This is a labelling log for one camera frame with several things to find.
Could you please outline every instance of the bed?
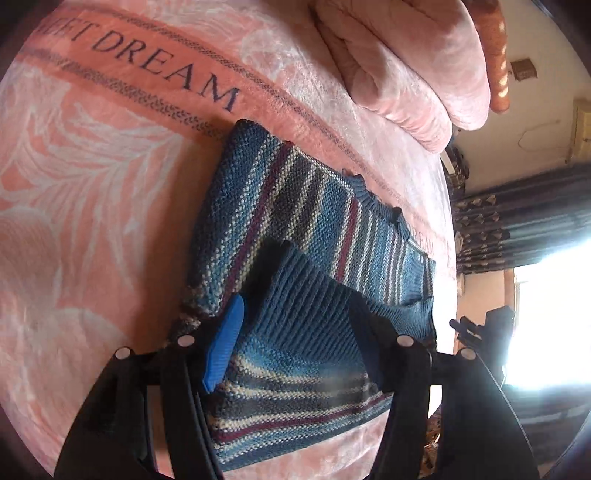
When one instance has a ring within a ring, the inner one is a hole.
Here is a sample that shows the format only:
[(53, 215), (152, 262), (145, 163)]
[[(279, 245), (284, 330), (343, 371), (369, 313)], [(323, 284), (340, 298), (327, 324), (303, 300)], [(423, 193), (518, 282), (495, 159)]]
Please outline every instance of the bed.
[[(64, 2), (11, 64), (0, 105), (0, 403), (49, 472), (113, 352), (163, 344), (194, 220), (240, 118), (402, 208), (437, 263), (437, 345), (452, 351), (439, 155), (351, 100), (307, 2)], [(363, 478), (385, 420), (227, 477)]]

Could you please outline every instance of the striped sweater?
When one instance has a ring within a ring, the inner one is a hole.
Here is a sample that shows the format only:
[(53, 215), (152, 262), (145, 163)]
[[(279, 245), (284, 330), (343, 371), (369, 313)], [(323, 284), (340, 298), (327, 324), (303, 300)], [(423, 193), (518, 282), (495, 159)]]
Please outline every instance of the striped sweater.
[(434, 346), (434, 262), (398, 208), (250, 122), (236, 124), (197, 221), (186, 306), (245, 323), (206, 399), (223, 470), (330, 438), (385, 412), (349, 325), (361, 292), (399, 333)]

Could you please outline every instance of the silver screw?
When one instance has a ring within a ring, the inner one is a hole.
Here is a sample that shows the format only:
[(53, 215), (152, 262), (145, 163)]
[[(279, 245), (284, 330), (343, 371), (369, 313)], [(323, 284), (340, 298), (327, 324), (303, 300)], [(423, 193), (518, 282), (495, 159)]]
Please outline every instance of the silver screw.
[(117, 360), (125, 360), (127, 357), (131, 355), (131, 350), (126, 346), (122, 346), (115, 352), (115, 358)]
[(396, 341), (400, 346), (409, 347), (414, 345), (414, 339), (410, 335), (399, 335)]
[(193, 335), (183, 335), (178, 337), (177, 343), (179, 346), (188, 347), (195, 343), (195, 338)]
[(476, 352), (471, 348), (463, 348), (460, 353), (462, 354), (462, 357), (464, 357), (466, 360), (476, 359)]

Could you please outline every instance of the folded pink blanket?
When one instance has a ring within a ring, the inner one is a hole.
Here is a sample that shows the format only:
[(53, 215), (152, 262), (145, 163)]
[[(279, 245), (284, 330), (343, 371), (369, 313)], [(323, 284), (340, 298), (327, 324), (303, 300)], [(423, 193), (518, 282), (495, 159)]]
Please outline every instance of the folded pink blanket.
[(351, 98), (440, 152), (451, 123), (478, 129), (491, 93), (460, 0), (318, 0), (319, 30)]

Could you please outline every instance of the bright window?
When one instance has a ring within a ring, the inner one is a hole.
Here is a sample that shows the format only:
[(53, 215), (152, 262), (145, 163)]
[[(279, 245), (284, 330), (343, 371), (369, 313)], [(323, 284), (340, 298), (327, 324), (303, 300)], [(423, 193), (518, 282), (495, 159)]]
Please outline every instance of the bright window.
[(591, 382), (591, 241), (515, 269), (517, 328), (506, 383)]

